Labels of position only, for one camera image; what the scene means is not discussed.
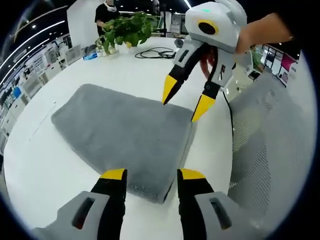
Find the gray fabric cloth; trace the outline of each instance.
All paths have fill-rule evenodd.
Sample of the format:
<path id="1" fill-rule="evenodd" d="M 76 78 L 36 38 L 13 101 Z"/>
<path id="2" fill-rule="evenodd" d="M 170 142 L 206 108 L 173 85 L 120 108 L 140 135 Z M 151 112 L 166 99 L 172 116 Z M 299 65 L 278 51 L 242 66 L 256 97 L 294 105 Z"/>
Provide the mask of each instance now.
<path id="1" fill-rule="evenodd" d="M 85 84 L 51 121 L 97 172 L 125 168 L 129 192 L 163 203 L 193 140 L 192 115 L 180 106 Z"/>

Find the white table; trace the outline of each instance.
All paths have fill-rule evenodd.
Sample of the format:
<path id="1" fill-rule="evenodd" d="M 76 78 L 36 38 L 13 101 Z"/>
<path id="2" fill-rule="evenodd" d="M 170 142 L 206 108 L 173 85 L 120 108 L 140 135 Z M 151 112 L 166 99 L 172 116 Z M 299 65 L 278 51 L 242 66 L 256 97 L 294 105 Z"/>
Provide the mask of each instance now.
<path id="1" fill-rule="evenodd" d="M 99 178 L 62 139 L 51 123 L 51 115 L 87 83 L 160 101 L 172 60 L 134 56 L 160 46 L 174 49 L 174 39 L 153 37 L 136 49 L 121 46 L 120 54 L 80 59 L 55 76 L 26 106 L 4 150 L 4 172 L 12 205 L 29 229 L 53 222 L 59 208 L 81 191 L 90 191 Z M 170 103 L 194 110 L 204 83 L 197 65 Z M 215 191 L 228 193 L 232 129 L 221 93 L 214 107 L 198 121 L 184 167 L 203 173 Z M 121 239 L 182 239 L 177 189 L 170 194 L 172 198 L 163 205 L 127 194 Z"/>

